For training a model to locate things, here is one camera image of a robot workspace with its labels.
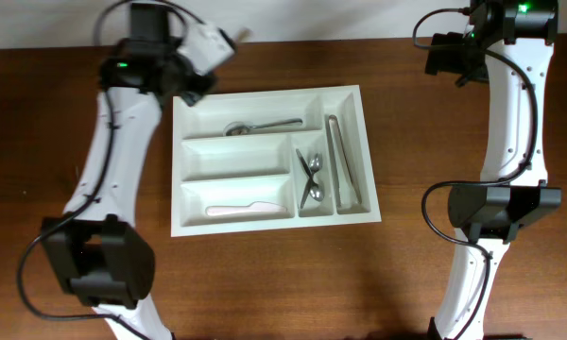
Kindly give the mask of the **pink plastic knife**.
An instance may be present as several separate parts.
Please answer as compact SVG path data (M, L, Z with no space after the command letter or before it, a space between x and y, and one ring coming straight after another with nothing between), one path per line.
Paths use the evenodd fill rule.
M287 212L288 209L285 206L265 201L255 201L246 206L209 206L205 209L208 216Z

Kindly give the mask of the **metal tongs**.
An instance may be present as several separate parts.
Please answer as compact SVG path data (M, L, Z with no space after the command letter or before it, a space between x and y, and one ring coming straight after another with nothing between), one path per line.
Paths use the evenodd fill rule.
M335 204L338 208L342 207L341 177L345 178L347 185L352 189L353 202L361 204L363 202L362 194L342 137L340 123L335 115L327 117L326 134L330 143L329 152L333 166Z

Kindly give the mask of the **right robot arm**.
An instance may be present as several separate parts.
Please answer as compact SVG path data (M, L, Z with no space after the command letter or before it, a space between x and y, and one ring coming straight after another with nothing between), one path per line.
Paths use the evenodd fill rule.
M464 32L436 34L425 71L459 76L456 86L486 83L490 93L488 144L477 181L448 180L427 189L450 190L454 235L450 279L429 339L481 339L496 271L520 230L556 210L562 191L548 184L542 150L545 82L558 34L557 0L472 1L458 13Z

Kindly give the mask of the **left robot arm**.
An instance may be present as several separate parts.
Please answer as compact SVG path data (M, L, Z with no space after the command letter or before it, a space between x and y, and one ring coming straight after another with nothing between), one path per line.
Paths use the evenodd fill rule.
M129 35L99 68L94 137L59 217L43 220L42 246L61 290L120 339L168 339L150 291L155 254L135 228L146 153L165 104L194 106L236 51L219 28L170 1L129 3Z

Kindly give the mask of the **large spoon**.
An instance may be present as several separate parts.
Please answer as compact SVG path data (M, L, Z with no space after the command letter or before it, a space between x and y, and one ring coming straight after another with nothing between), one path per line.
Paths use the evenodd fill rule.
M285 119L285 120L279 120L264 124L251 124L251 123L244 123L238 121L228 124L223 130L223 135L225 137L246 135L255 129L274 128L274 127L289 126L289 125L301 125L302 123L303 120L301 118Z

